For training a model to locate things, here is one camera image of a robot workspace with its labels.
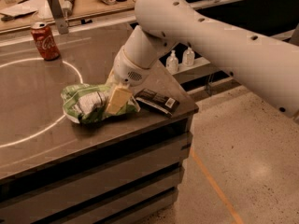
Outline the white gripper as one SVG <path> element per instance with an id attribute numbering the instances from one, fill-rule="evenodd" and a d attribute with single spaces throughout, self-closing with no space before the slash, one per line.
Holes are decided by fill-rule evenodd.
<path id="1" fill-rule="evenodd" d="M 106 84 L 138 86 L 149 76 L 150 69 L 154 64 L 154 52 L 142 51 L 127 54 L 125 49 L 120 49 L 114 59 Z M 114 87 L 109 96 L 105 112 L 109 115 L 116 115 L 126 105 L 131 96 L 132 92 L 127 87 Z"/>

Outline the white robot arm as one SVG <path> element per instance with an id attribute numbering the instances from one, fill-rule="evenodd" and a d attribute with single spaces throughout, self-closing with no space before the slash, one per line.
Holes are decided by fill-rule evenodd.
<path id="1" fill-rule="evenodd" d="M 136 0 L 138 25 L 108 81 L 137 86 L 177 43 L 192 48 L 275 109 L 299 121 L 299 47 L 197 13 L 185 0 Z"/>

